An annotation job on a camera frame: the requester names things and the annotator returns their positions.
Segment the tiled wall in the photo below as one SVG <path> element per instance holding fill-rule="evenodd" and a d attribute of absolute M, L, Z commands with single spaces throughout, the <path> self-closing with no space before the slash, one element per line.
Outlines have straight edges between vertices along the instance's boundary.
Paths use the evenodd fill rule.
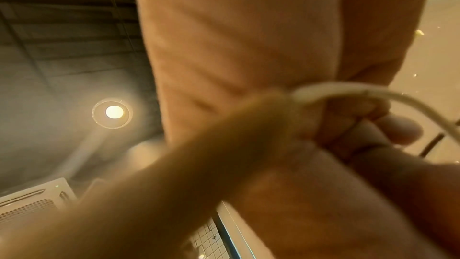
<path fill-rule="evenodd" d="M 193 235 L 193 241 L 196 247 L 202 246 L 205 251 L 205 259 L 230 258 L 216 225 L 212 220 L 197 230 Z"/>

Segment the wire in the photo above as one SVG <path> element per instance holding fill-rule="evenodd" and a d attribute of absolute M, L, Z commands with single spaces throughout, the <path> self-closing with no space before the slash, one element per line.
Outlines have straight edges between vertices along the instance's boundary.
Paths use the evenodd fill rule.
<path fill-rule="evenodd" d="M 399 101 L 420 111 L 460 145 L 460 132 L 456 124 L 448 121 L 425 103 L 408 95 L 393 92 L 384 86 L 357 82 L 329 82 L 304 86 L 292 92 L 292 98 L 303 104 L 313 104 L 321 100 L 343 96 L 361 96 Z M 442 138 L 438 138 L 438 141 L 431 148 L 439 143 Z"/>
<path fill-rule="evenodd" d="M 460 126 L 460 119 L 455 122 L 455 125 L 458 127 Z M 418 155 L 419 157 L 425 158 L 430 154 L 430 152 L 436 147 L 445 137 L 446 135 L 443 133 L 438 134 L 435 136 L 426 147 L 420 152 Z"/>

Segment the black cable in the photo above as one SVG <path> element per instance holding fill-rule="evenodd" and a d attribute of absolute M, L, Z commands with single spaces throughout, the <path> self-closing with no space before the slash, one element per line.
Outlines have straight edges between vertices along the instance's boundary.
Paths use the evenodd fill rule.
<path fill-rule="evenodd" d="M 455 122 L 455 125 L 458 127 L 460 126 L 460 119 L 457 120 Z M 437 136 L 435 136 L 430 143 L 428 143 L 428 145 L 426 145 L 426 147 L 420 152 L 420 154 L 418 155 L 419 157 L 422 157 L 422 158 L 425 158 L 426 156 L 428 156 L 428 154 L 430 154 L 430 152 L 433 150 L 434 147 L 436 147 L 441 141 L 442 139 L 445 137 L 446 135 L 441 133 Z"/>

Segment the dark ceiling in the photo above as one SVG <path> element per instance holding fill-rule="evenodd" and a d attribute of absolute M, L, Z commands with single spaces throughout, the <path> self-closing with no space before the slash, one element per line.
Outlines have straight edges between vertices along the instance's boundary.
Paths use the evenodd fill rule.
<path fill-rule="evenodd" d="M 128 100 L 133 121 L 71 183 L 162 133 L 135 0 L 0 0 L 0 79 L 0 195 L 62 163 L 96 127 L 103 98 Z"/>

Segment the vent grille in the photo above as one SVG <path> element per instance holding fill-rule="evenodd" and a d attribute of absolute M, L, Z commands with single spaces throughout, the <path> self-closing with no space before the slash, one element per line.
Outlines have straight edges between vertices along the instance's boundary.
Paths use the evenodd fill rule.
<path fill-rule="evenodd" d="M 18 207 L 9 212 L 0 214 L 0 230 L 11 223 L 24 223 L 31 215 L 39 212 L 56 209 L 54 202 L 49 199 L 38 200 L 27 205 Z"/>

